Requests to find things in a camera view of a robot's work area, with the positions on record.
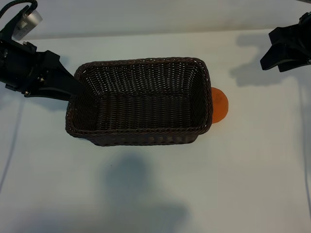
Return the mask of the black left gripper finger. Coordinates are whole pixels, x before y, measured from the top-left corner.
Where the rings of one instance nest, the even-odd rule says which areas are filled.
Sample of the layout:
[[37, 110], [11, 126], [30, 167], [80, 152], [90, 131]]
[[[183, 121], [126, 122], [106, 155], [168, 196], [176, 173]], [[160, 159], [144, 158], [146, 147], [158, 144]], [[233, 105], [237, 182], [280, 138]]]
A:
[[85, 87], [61, 64], [60, 56], [47, 50], [44, 52], [43, 68], [46, 72], [42, 88], [56, 88], [77, 96]]
[[38, 97], [64, 101], [69, 101], [71, 98], [71, 93], [56, 88], [27, 89], [23, 92], [23, 94], [26, 98]]

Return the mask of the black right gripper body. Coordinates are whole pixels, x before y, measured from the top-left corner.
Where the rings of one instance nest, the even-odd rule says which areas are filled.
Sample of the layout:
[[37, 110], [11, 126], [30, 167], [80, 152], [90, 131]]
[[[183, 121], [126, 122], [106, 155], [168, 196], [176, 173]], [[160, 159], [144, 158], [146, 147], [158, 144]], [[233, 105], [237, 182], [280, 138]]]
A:
[[295, 56], [311, 55], [311, 13], [307, 12], [292, 26]]

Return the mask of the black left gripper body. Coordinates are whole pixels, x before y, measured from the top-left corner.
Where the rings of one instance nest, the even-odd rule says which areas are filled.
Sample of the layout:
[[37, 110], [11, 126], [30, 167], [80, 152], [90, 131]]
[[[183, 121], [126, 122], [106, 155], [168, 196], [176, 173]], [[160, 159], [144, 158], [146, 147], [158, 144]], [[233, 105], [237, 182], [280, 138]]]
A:
[[37, 52], [31, 43], [25, 45], [11, 41], [0, 41], [0, 81], [12, 91], [26, 97], [45, 97], [41, 90], [44, 77], [46, 52]]

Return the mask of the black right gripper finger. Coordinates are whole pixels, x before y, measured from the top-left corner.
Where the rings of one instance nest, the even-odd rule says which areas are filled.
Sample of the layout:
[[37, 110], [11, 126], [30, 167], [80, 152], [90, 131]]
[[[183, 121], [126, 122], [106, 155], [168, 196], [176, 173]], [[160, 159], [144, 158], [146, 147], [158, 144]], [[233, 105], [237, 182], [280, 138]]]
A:
[[292, 25], [287, 27], [277, 27], [269, 33], [271, 47], [261, 58], [260, 64], [263, 70], [269, 70], [277, 67], [287, 49], [291, 48], [292, 43]]
[[287, 49], [277, 67], [280, 72], [289, 71], [295, 68], [311, 64], [311, 56], [295, 49]]

